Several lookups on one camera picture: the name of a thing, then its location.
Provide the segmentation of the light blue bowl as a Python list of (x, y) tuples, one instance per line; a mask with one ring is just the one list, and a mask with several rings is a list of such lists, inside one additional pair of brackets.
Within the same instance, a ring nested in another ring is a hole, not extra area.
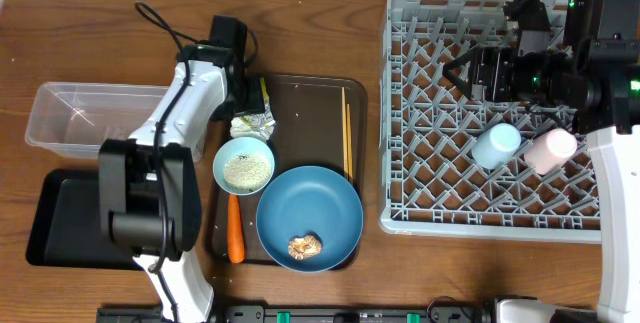
[(252, 137), (234, 138), (226, 142), (213, 160), (216, 183), (226, 192), (251, 195), (264, 188), (275, 171), (275, 158), (270, 147)]

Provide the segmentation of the white rice pile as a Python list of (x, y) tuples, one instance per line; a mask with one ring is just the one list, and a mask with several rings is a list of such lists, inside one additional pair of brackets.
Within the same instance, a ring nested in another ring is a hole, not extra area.
[(262, 155), (242, 153), (233, 156), (223, 169), (225, 183), (242, 193), (258, 191), (271, 176), (271, 164)]

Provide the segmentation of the orange carrot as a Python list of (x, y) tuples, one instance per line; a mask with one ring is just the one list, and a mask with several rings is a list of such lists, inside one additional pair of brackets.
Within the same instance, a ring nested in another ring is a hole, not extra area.
[(242, 263), (246, 256), (244, 236), (242, 231), (242, 218), (238, 197), (229, 195), (227, 211), (227, 251), (229, 260), (234, 263)]

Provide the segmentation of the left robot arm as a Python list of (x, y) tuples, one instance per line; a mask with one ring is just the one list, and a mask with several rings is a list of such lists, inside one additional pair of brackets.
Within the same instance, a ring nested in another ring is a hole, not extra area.
[(212, 120), (249, 106), (245, 46), (188, 45), (149, 118), (127, 139), (107, 139), (99, 155), (102, 233), (129, 250), (161, 298), (161, 319), (205, 322), (214, 291), (194, 250), (202, 203), (194, 164)]

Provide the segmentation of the pink cup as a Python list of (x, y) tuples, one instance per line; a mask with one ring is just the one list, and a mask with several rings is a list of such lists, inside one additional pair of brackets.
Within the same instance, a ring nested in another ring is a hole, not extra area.
[(562, 128), (552, 129), (532, 141), (524, 153), (524, 161), (538, 175), (546, 175), (564, 165), (575, 154), (577, 146), (573, 134)]

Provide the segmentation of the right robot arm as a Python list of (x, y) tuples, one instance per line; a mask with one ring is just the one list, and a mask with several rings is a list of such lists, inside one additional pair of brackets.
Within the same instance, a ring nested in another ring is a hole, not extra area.
[(568, 0), (563, 43), (552, 53), (541, 0), (503, 6), (516, 48), (476, 46), (443, 67), (467, 98), (575, 109), (600, 205), (602, 279), (597, 319), (639, 319), (639, 0)]

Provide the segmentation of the light blue cup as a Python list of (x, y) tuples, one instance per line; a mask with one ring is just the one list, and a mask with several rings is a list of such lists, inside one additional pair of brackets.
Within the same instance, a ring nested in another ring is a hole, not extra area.
[(475, 162), (493, 170), (509, 162), (521, 144), (519, 130), (507, 123), (499, 123), (481, 134), (471, 149)]

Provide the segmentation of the white tissue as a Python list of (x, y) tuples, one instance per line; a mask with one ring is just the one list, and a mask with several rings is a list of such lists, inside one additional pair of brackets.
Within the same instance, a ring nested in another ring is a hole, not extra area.
[(234, 117), (231, 120), (232, 138), (252, 137), (266, 142), (274, 132), (276, 121), (271, 109), (266, 106), (264, 113)]

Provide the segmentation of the yellow green snack wrapper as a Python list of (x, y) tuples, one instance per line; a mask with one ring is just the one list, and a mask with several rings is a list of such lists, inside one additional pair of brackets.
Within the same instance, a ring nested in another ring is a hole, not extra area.
[(260, 88), (261, 88), (262, 99), (264, 104), (264, 114), (271, 114), (270, 97), (267, 91), (265, 77), (260, 76), (259, 82), (260, 82)]

